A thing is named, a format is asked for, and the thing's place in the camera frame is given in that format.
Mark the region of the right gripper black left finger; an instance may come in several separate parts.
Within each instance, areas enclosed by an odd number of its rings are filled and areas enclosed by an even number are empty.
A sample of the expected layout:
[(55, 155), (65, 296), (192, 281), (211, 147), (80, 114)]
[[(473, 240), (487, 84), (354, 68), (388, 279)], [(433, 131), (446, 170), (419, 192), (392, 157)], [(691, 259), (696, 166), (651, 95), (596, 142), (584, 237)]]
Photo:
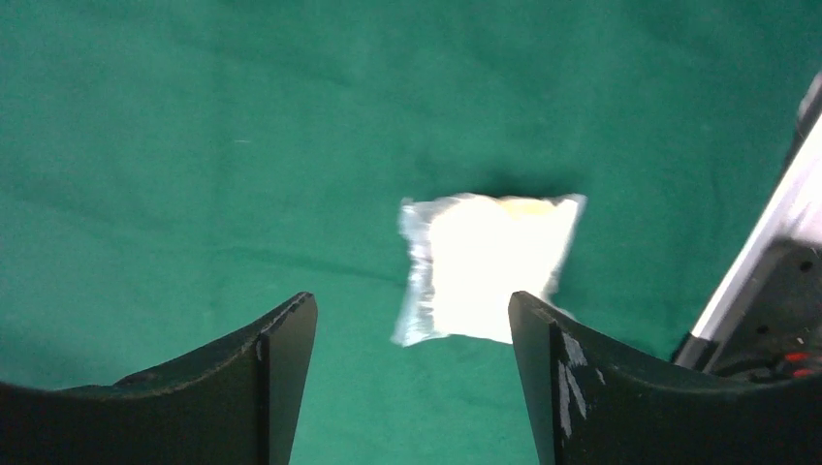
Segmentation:
[(286, 464), (314, 347), (313, 294), (112, 385), (1, 386), (5, 464)]

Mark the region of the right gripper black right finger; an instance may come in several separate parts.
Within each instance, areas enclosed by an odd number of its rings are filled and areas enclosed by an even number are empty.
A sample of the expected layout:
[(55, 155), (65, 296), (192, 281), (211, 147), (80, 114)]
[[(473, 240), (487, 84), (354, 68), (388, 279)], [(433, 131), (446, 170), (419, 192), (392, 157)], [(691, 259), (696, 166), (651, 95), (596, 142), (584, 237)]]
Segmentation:
[(676, 366), (517, 292), (513, 348), (543, 464), (817, 464), (821, 377), (753, 384)]

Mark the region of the gauze packet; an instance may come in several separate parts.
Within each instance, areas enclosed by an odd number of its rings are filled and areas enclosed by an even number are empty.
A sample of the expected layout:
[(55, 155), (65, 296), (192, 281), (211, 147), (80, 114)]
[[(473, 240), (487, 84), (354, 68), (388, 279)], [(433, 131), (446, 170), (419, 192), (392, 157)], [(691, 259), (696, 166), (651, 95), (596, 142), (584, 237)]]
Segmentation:
[(457, 335), (510, 344), (512, 294), (556, 293), (586, 204), (580, 194), (404, 201), (398, 228), (410, 266), (392, 342)]

